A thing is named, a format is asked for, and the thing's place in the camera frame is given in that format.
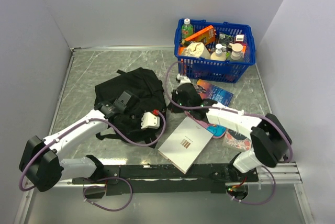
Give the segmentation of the pink cartoon pencil case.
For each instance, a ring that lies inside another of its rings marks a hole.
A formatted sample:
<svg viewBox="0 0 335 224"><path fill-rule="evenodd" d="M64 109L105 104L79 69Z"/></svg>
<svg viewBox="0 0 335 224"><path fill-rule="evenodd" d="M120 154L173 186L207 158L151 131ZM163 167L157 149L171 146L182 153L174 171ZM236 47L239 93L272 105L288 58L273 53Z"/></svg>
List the pink cartoon pencil case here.
<svg viewBox="0 0 335 224"><path fill-rule="evenodd" d="M222 138L227 131L227 128L221 125L209 124L200 120L195 120L195 122L204 127L207 131L209 131L213 135L214 139Z"/></svg>

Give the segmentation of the dark green packet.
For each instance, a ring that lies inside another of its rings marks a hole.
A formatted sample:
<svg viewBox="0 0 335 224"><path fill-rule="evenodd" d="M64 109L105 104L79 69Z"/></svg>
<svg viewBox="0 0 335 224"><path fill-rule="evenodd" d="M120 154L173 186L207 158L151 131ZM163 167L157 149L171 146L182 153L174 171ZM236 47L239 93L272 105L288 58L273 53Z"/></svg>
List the dark green packet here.
<svg viewBox="0 0 335 224"><path fill-rule="evenodd" d="M232 52L232 47L230 44L234 44L234 37L228 34L220 32L218 34L218 42L222 46L226 47L227 52Z"/></svg>

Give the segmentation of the black student backpack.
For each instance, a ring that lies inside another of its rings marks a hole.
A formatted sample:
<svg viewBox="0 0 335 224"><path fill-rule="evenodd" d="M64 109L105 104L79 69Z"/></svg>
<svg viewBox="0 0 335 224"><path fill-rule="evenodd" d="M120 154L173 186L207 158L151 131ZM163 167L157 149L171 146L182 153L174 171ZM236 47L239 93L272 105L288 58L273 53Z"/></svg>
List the black student backpack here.
<svg viewBox="0 0 335 224"><path fill-rule="evenodd" d="M118 76L95 86L94 108L100 110L112 123L113 115L120 113L145 113L158 110L166 115L166 102L162 81L153 70L137 68L130 72L117 71ZM152 143L162 128L141 129L140 127L116 127L121 134L133 142Z"/></svg>

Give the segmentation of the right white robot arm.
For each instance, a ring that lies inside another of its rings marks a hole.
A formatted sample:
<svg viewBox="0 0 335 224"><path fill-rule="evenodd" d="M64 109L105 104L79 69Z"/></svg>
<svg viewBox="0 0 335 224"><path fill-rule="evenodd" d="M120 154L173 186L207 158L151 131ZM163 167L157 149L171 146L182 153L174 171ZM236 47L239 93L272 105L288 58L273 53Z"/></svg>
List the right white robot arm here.
<svg viewBox="0 0 335 224"><path fill-rule="evenodd" d="M250 150L239 153L231 161L228 174L234 181L242 180L256 167L274 168L293 158L292 140L274 114L245 113L211 99L202 99L191 83L180 84L167 97L172 108L187 111L198 120L226 127L251 140Z"/></svg>

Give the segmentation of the floral cover book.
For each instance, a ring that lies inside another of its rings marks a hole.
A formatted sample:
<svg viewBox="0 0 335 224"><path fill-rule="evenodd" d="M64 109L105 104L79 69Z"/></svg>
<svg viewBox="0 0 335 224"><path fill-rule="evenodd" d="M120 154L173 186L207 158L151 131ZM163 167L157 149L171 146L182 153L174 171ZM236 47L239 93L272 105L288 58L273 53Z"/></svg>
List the floral cover book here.
<svg viewBox="0 0 335 224"><path fill-rule="evenodd" d="M252 148L252 142L250 139L231 129L227 129L224 136L223 145L240 152L248 151Z"/></svg>

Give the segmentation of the orange snack box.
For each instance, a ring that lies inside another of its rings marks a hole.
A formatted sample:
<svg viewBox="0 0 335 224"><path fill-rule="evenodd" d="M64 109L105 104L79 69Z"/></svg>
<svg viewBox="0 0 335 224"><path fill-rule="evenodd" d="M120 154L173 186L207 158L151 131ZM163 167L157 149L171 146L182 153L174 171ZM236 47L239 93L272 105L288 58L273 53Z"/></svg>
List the orange snack box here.
<svg viewBox="0 0 335 224"><path fill-rule="evenodd" d="M188 42L202 42L204 45L208 45L216 40L216 31L213 25L209 25L184 40Z"/></svg>

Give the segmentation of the white pump lotion bottle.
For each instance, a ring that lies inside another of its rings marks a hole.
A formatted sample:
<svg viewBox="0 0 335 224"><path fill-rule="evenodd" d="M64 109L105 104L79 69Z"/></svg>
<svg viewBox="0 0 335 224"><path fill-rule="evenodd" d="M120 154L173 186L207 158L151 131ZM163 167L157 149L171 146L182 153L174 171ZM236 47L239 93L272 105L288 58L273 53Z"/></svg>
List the white pump lotion bottle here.
<svg viewBox="0 0 335 224"><path fill-rule="evenodd" d="M218 43L215 46L214 52L211 54L210 59L215 61L226 61L226 53L227 49L226 46Z"/></svg>

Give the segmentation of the aluminium rail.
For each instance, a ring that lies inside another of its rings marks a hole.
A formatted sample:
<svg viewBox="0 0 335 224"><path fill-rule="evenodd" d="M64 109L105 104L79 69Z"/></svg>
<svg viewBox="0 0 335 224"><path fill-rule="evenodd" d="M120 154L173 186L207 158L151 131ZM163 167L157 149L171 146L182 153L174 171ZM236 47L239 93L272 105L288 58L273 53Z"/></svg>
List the aluminium rail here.
<svg viewBox="0 0 335 224"><path fill-rule="evenodd" d="M69 182L71 184L74 178L96 179L101 176L104 167L101 163L96 163L92 167L83 170L76 168L74 165L70 166L70 170L65 169L64 164L52 164L44 166L39 169L35 165L31 166L28 172L23 175L21 183L24 189L30 190L37 188L41 192L47 191L54 187L61 181ZM259 181L276 180L283 183L298 183L300 182L300 174L296 164L280 164L275 168L259 166L255 168Z"/></svg>

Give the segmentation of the small white red box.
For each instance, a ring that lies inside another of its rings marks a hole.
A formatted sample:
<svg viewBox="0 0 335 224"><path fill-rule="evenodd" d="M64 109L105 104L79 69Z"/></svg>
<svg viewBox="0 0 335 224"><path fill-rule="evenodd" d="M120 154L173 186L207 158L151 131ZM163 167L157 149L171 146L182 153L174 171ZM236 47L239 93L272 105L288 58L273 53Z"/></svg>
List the small white red box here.
<svg viewBox="0 0 335 224"><path fill-rule="evenodd" d="M234 42L235 43L244 43L245 35L244 34L237 34L235 35Z"/></svg>

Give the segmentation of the green drink bottle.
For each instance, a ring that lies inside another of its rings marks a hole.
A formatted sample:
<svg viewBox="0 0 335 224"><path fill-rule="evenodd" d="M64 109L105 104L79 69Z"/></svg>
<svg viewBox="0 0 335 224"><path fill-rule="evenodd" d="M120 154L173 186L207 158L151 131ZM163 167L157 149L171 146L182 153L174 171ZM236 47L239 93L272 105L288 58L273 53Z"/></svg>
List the green drink bottle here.
<svg viewBox="0 0 335 224"><path fill-rule="evenodd" d="M182 39L186 39L187 37L193 34L193 25L191 24L191 20L189 18L184 19L184 23L181 27L181 35Z"/></svg>

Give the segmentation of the white square notebook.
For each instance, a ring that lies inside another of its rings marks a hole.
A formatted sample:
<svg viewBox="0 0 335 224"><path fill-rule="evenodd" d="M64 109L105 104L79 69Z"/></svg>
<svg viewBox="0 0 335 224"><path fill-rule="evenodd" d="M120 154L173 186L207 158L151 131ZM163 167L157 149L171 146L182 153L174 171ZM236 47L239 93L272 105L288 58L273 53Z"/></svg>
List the white square notebook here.
<svg viewBox="0 0 335 224"><path fill-rule="evenodd" d="M182 173L187 173L213 134L189 117L176 127L158 152Z"/></svg>

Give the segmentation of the beige crumpled paper bag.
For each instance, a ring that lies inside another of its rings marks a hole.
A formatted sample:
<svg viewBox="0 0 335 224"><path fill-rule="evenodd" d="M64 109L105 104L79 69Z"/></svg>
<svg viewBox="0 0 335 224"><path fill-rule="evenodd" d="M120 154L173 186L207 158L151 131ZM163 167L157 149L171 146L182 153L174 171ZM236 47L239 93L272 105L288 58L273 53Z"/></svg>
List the beige crumpled paper bag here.
<svg viewBox="0 0 335 224"><path fill-rule="evenodd" d="M191 43L181 52L182 56L210 59L210 52L202 42Z"/></svg>

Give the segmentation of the blue sunset cover book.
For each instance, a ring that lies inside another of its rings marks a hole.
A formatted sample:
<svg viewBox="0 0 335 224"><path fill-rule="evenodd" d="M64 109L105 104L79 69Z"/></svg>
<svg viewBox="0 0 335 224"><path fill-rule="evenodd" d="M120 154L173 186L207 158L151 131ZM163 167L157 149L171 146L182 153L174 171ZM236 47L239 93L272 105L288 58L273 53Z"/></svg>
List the blue sunset cover book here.
<svg viewBox="0 0 335 224"><path fill-rule="evenodd" d="M212 99L225 106L229 106L233 98L233 93L201 79L194 86L202 99Z"/></svg>

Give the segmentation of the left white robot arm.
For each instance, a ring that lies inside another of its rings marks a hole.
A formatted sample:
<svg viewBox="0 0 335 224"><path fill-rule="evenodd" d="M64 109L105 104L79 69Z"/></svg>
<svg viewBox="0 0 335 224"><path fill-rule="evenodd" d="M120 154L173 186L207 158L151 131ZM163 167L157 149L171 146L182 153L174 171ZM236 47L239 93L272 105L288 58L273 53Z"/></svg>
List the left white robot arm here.
<svg viewBox="0 0 335 224"><path fill-rule="evenodd" d="M109 127L112 118L127 112L139 101L130 91L124 91L113 103L100 102L86 116L67 128L40 139L31 137L25 146L19 169L40 192L51 189L61 180L86 178L98 183L105 173L102 162L93 155L66 159L69 151L81 142Z"/></svg>

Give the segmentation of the beige cap pump bottle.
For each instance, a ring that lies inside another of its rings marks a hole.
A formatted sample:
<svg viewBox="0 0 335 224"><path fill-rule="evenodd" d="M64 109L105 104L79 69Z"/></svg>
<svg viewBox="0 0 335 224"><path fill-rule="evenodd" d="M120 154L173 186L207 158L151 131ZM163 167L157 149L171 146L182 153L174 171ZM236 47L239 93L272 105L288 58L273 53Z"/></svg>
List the beige cap pump bottle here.
<svg viewBox="0 0 335 224"><path fill-rule="evenodd" d="M243 45L240 43L229 43L232 52L227 57L229 61L243 62Z"/></svg>

